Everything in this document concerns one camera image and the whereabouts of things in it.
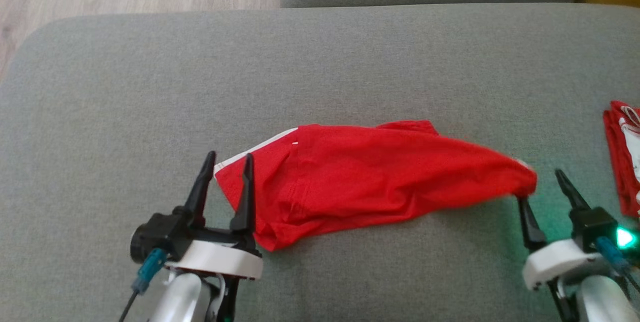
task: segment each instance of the folded red garment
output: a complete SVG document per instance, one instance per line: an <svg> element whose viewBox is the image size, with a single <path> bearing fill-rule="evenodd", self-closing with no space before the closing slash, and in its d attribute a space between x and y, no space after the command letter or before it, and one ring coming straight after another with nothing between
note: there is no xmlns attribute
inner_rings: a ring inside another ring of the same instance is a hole
<svg viewBox="0 0 640 322"><path fill-rule="evenodd" d="M611 156L620 211L626 216L640 214L640 109L611 101L603 115L606 142Z"/></svg>
<svg viewBox="0 0 640 322"><path fill-rule="evenodd" d="M524 163L438 135L429 121L375 128L299 126L215 166L238 208L244 156L254 156L256 241L268 251L300 238L392 224L505 195L526 197Z"/></svg>

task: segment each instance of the green light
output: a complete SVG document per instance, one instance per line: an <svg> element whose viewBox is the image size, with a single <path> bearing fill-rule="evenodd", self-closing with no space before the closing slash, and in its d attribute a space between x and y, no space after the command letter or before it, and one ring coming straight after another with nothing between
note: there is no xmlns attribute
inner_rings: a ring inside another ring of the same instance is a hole
<svg viewBox="0 0 640 322"><path fill-rule="evenodd" d="M631 247L631 245L635 242L636 238L630 231L618 227L617 228L617 246L620 249L626 249L627 247Z"/></svg>

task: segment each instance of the white stripe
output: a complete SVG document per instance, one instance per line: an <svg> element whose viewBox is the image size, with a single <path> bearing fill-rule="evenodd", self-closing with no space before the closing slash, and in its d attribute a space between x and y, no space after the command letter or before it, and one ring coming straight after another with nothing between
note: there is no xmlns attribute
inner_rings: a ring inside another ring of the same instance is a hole
<svg viewBox="0 0 640 322"><path fill-rule="evenodd" d="M255 146L253 148L247 149L244 152L238 153L237 155L234 155L233 157L216 164L213 167L213 176L214 176L214 178L215 178L217 172L219 172L220 170L224 169L224 167L227 167L228 165L231 165L232 163L234 163L234 162L236 162L238 160L241 160L247 154L250 154L250 153L253 153L255 151L258 151L259 149L262 149L266 145L269 145L269 144L272 144L273 142L276 142L277 140L283 138L284 136L292 133L293 131L295 131L297 129L298 129L297 127L296 128L291 128L291 129L288 129L288 130L286 130L284 132L278 133L277 135L274 135L273 137L265 140L265 142L262 142L261 144L258 144L257 146Z"/></svg>

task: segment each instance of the red garment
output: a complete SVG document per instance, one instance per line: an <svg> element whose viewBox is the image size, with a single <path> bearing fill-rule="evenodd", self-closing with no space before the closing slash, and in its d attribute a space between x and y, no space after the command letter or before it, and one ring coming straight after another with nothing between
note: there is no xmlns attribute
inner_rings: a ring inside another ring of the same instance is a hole
<svg viewBox="0 0 640 322"><path fill-rule="evenodd" d="M429 121L375 128L311 124L287 132L248 151L255 238L268 251L306 236L407 221L505 195L526 197L536 188L537 176L525 164L442 137ZM215 169L234 210L245 154Z"/></svg>
<svg viewBox="0 0 640 322"><path fill-rule="evenodd" d="M635 116L625 113L623 108L630 107L621 101L611 101L611 110L604 111L603 120L611 165L615 175L617 196L620 200L620 211L626 216L637 218L640 213L638 205L640 203L640 181L634 172L633 158L623 132L623 128L626 128L627 133L633 134L629 130L633 130L636 123L634 123ZM634 108L634 110L640 114L640 109Z"/></svg>

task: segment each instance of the white plastic part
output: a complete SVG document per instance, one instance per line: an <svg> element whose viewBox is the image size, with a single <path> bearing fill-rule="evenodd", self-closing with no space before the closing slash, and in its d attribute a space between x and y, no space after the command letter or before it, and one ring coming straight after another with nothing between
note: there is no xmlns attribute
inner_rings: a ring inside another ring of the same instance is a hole
<svg viewBox="0 0 640 322"><path fill-rule="evenodd" d="M586 265L601 262L602 259L599 253L583 252L571 239L558 240L528 256L522 277L526 288L534 290L547 281Z"/></svg>
<svg viewBox="0 0 640 322"><path fill-rule="evenodd" d="M589 276L576 295L580 322L640 322L620 286L605 276Z"/></svg>
<svg viewBox="0 0 640 322"><path fill-rule="evenodd" d="M178 262L167 262L164 266L256 280L263 276L262 258L205 240L194 240L182 259Z"/></svg>
<svg viewBox="0 0 640 322"><path fill-rule="evenodd" d="M201 322L209 306L210 293L201 278L192 273L172 279L149 322Z"/></svg>

